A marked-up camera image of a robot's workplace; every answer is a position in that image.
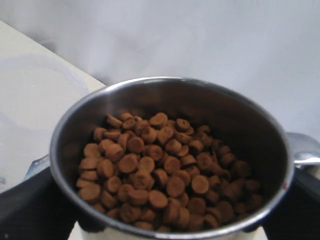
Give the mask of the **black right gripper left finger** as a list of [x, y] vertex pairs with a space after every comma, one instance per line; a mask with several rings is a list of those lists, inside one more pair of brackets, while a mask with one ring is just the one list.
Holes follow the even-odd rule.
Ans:
[[105, 229], [68, 200], [49, 168], [0, 195], [2, 240], [67, 240], [75, 223], [89, 233]]

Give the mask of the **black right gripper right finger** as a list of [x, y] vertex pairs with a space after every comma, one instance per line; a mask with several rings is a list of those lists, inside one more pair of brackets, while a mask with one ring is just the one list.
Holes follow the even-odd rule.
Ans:
[[260, 223], [269, 240], [318, 240], [320, 180], [296, 168], [283, 200]]

